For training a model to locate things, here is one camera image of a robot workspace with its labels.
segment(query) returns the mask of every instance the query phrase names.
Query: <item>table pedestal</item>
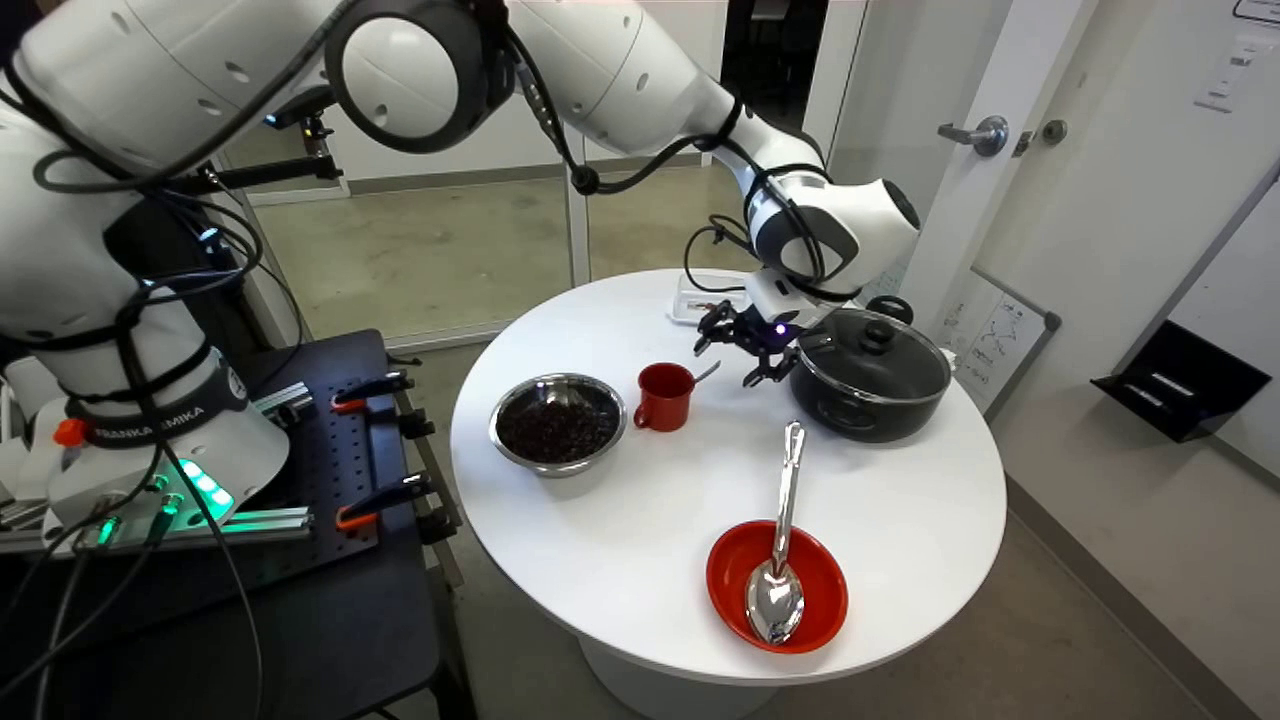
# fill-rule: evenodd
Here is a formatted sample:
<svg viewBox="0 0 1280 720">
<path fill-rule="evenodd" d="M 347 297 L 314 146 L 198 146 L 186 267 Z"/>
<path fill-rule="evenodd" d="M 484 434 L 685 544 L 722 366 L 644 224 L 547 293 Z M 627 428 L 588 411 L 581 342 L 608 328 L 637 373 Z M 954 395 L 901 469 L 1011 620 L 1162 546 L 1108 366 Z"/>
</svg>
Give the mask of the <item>table pedestal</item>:
<svg viewBox="0 0 1280 720">
<path fill-rule="evenodd" d="M 722 686 L 690 685 L 665 670 L 637 668 L 596 638 L 581 638 L 593 675 L 610 698 L 644 720 L 742 720 L 756 716 L 774 691 L 770 686 Z"/>
</svg>

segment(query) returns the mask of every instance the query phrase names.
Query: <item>red cup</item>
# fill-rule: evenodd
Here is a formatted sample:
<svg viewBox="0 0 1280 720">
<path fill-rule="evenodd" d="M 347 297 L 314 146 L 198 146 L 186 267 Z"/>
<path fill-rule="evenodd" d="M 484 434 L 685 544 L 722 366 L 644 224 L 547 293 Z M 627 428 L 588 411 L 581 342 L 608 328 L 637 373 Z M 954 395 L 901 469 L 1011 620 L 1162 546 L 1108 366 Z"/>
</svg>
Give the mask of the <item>red cup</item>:
<svg viewBox="0 0 1280 720">
<path fill-rule="evenodd" d="M 646 365 L 641 373 L 641 407 L 637 424 L 651 430 L 676 430 L 687 418 L 687 395 L 696 379 L 680 365 Z"/>
</svg>

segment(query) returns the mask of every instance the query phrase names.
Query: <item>gray floor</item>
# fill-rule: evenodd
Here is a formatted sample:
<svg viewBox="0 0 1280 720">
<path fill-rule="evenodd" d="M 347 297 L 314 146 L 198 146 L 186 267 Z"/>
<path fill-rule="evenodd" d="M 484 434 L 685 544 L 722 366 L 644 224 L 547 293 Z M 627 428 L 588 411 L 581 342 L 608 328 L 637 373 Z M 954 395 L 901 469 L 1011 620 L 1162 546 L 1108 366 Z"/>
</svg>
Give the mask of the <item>gray floor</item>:
<svg viewBox="0 0 1280 720">
<path fill-rule="evenodd" d="M 443 424 L 437 453 L 446 465 L 452 395 L 475 346 L 437 353 L 416 366 L 416 400 Z M 585 668 L 575 638 L 484 564 L 471 531 L 452 540 L 462 568 L 461 628 L 484 720 L 625 720 Z M 390 706 L 433 720 L 433 698 Z M 1193 720 L 1201 705 L 1149 655 L 1149 649 L 1059 564 L 1059 554 L 1011 519 L 988 590 L 934 638 L 901 662 L 782 691 L 758 720 Z"/>
</svg>

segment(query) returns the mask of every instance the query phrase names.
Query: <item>floor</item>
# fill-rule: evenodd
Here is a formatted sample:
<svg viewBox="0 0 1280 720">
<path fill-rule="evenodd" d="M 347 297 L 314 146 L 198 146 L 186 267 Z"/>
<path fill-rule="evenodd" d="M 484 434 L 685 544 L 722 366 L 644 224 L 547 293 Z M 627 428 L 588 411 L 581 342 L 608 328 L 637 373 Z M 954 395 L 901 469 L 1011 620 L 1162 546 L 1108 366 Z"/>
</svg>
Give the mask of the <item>floor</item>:
<svg viewBox="0 0 1280 720">
<path fill-rule="evenodd" d="M 593 275 L 680 263 L 707 212 L 733 212 L 719 171 L 680 162 L 627 198 L 593 198 Z M 567 286 L 558 171 L 360 192 L 324 203 L 266 203 L 259 220 L 314 336 L 382 328 L 386 340 L 496 332 Z M 698 263 L 739 263 L 728 248 Z M 446 469 L 452 400 L 479 346 L 427 353 L 416 400 L 437 418 Z M 484 720 L 625 720 L 585 668 L 575 638 L 529 606 L 484 564 L 471 531 L 452 540 L 462 568 L 461 628 Z M 427 696 L 386 706 L 433 720 Z M 1182 685 L 1096 590 L 1019 519 L 988 590 L 911 655 L 825 686 L 782 691 L 758 720 L 1193 720 Z"/>
</svg>

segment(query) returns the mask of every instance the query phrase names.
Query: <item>spoon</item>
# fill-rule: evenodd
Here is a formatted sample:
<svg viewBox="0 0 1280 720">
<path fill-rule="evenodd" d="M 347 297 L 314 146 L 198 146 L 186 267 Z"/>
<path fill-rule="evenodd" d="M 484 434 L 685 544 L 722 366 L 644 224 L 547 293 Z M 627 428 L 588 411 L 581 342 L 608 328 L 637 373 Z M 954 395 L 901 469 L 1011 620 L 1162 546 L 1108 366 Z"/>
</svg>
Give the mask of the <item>spoon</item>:
<svg viewBox="0 0 1280 720">
<path fill-rule="evenodd" d="M 805 424 L 787 424 L 770 554 L 749 579 L 749 620 L 768 645 L 787 645 L 805 614 L 805 584 L 787 568 L 799 456 Z"/>
</svg>

